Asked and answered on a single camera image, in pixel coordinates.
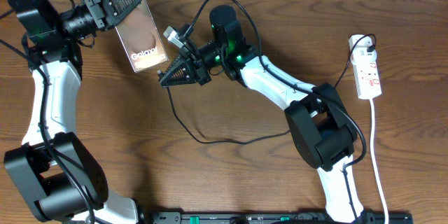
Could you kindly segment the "Galaxy S25 Ultra smartphone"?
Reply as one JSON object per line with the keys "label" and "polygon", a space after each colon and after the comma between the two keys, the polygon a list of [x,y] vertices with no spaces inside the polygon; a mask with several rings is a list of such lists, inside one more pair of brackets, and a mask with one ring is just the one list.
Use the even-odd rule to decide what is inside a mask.
{"label": "Galaxy S25 Ultra smartphone", "polygon": [[115,28],[135,73],[168,61],[146,0]]}

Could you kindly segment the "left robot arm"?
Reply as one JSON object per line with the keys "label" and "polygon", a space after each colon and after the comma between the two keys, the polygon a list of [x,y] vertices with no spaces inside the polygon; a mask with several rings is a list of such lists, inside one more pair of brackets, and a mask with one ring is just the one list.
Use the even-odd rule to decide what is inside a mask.
{"label": "left robot arm", "polygon": [[3,163],[41,222],[143,223],[137,202],[109,189],[105,173],[76,136],[84,40],[116,27],[141,0],[81,0],[57,12],[49,0],[8,0],[26,32],[19,51],[34,79],[31,121]]}

